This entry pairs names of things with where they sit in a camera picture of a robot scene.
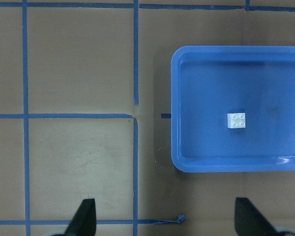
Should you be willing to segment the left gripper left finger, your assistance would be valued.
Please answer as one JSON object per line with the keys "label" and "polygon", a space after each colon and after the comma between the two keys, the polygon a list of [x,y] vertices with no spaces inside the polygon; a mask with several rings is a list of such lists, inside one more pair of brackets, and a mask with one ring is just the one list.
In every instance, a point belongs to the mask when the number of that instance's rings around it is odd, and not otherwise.
{"label": "left gripper left finger", "polygon": [[94,236],[96,233],[95,199],[82,200],[66,228],[66,236]]}

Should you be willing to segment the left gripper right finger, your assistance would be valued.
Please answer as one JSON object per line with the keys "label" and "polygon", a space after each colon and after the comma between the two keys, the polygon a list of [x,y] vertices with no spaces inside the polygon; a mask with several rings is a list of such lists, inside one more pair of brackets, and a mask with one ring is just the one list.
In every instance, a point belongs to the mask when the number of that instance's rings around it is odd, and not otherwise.
{"label": "left gripper right finger", "polygon": [[280,236],[248,198],[235,201],[235,231],[238,236]]}

